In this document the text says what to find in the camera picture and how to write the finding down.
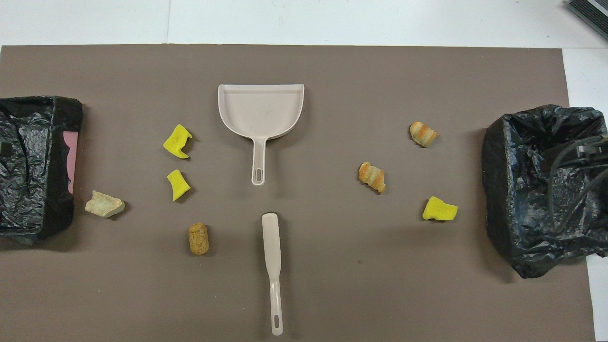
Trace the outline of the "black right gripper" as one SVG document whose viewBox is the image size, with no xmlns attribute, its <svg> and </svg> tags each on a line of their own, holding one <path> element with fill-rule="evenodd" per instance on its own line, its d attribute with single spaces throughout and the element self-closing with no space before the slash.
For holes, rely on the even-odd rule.
<svg viewBox="0 0 608 342">
<path fill-rule="evenodd" d="M 577 154 L 582 159 L 606 159 L 608 158 L 608 142 L 586 142 L 577 148 Z"/>
</svg>

